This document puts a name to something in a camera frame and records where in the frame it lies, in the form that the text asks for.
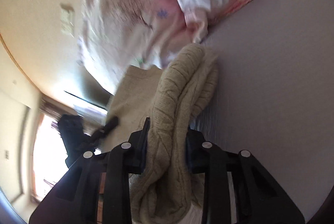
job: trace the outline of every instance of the blue flower pattern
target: blue flower pattern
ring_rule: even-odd
[[[166,19],[168,17],[168,12],[166,10],[160,9],[158,11],[157,16],[161,19]]]

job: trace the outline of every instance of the window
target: window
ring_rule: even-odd
[[[37,131],[33,153],[35,199],[42,201],[68,171],[66,158],[67,153],[58,131],[57,121],[44,115]]]

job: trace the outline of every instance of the beige towel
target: beige towel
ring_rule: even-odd
[[[218,76],[215,55],[198,44],[184,47],[161,73],[129,68],[108,114],[119,116],[120,126],[103,146],[109,151],[127,141],[151,118],[146,169],[129,178],[132,218],[144,224],[177,223],[191,201],[201,205],[203,180],[187,170],[185,137],[189,122],[210,101]]]

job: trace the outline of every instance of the wall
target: wall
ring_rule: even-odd
[[[60,4],[75,11],[74,37],[61,33]],[[110,94],[77,62],[81,0],[0,0],[0,31],[10,52],[46,95],[67,102],[68,91],[104,106]]]
[[[21,179],[23,195],[13,203],[16,211],[21,217],[28,221],[29,213],[33,211],[34,205],[30,202],[31,190],[31,170],[33,141],[37,130],[38,108],[41,93],[13,63],[3,45],[0,43],[0,142],[5,141],[9,149],[9,160],[3,162],[5,153],[0,151],[0,163],[3,165],[13,164],[15,169],[19,163],[19,134],[25,110],[29,110],[26,125],[23,129],[22,149],[21,149]],[[12,179],[0,181],[1,188],[9,195],[9,199],[16,198],[18,193],[18,170],[6,169],[6,176]]]

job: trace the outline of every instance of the black object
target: black object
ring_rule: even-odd
[[[100,139],[118,125],[118,118],[112,117],[108,123],[97,129],[91,136],[84,134],[81,116],[63,115],[58,121],[58,130],[64,142],[68,157],[65,160],[69,168],[84,152],[94,152]]]
[[[111,152],[79,157],[30,218],[30,224],[96,223],[100,176],[106,172],[102,223],[132,224],[129,173],[145,168],[147,132],[131,134]],[[231,223],[227,172],[232,172],[239,224],[305,224],[299,209],[269,172],[248,151],[225,152],[189,129],[186,162],[192,173],[205,173],[202,224]]]
[[[144,171],[149,128],[147,118],[143,130],[133,132],[129,142],[111,152],[100,155],[88,152],[80,156],[42,200],[29,223],[96,223],[101,174],[106,172],[103,223],[132,224],[129,173]]]
[[[189,130],[186,162],[194,174],[205,173],[202,224],[231,223],[228,172],[232,173],[239,224],[305,224],[283,188],[248,151],[225,152]]]

